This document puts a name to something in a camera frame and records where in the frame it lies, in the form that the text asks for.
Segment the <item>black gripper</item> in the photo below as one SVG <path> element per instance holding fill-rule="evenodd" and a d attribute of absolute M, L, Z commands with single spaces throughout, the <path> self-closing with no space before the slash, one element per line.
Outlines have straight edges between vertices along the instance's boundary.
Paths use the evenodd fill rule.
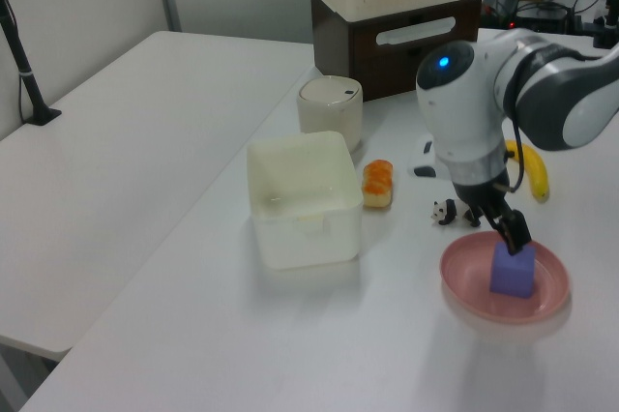
<path fill-rule="evenodd" d="M 483 214 L 488 222 L 496 224 L 509 255 L 516 255 L 531 242 L 525 217 L 512 210 L 505 196 L 510 185 L 509 175 L 502 171 L 494 178 L 476 185 L 454 183 L 457 196 L 475 213 Z"/>

